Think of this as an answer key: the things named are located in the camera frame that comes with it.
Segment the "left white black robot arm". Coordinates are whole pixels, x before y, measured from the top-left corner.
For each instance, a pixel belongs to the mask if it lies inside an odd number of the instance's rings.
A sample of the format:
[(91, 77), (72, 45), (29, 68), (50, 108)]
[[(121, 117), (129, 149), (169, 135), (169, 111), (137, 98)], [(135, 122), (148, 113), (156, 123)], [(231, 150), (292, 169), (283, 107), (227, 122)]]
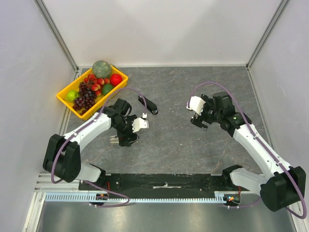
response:
[(89, 181), (95, 190), (101, 190), (106, 185), (105, 171), (93, 164), (81, 162), (82, 150), (98, 135), (113, 128), (117, 131), (120, 146), (130, 147), (139, 140), (133, 131), (136, 115), (129, 115), (132, 106), (123, 99), (117, 99), (115, 104), (105, 107), (103, 113), (96, 112), (88, 121), (75, 130), (60, 136), (54, 134), (48, 142), (42, 167), (51, 173), (55, 164), (54, 176), (68, 183), (74, 180)]

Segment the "white black stapler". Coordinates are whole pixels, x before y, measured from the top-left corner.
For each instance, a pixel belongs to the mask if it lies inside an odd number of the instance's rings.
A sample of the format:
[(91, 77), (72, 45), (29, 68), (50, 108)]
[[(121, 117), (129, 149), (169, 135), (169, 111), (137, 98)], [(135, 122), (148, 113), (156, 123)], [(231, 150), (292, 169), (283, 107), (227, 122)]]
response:
[(118, 136), (110, 137), (111, 143), (116, 143), (116, 144), (119, 144), (119, 146), (127, 146), (127, 147), (130, 147), (133, 143), (137, 142), (138, 140), (139, 140), (139, 136), (136, 134), (129, 135), (129, 136), (123, 136), (123, 137), (118, 137)]

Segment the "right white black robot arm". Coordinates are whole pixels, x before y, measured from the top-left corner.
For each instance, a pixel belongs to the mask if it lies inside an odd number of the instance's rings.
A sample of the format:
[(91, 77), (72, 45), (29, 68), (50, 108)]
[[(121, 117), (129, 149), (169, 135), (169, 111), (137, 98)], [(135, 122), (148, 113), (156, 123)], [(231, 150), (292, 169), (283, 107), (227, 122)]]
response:
[(207, 129), (209, 124), (218, 123), (245, 148), (262, 171), (255, 174), (240, 165), (226, 168), (221, 178), (224, 189), (243, 187), (257, 194), (273, 212), (304, 201), (305, 171), (300, 166), (292, 167), (270, 147), (251, 120), (235, 110), (227, 92), (215, 93), (211, 98), (205, 94), (192, 96), (186, 108), (195, 112), (190, 122), (199, 128)]

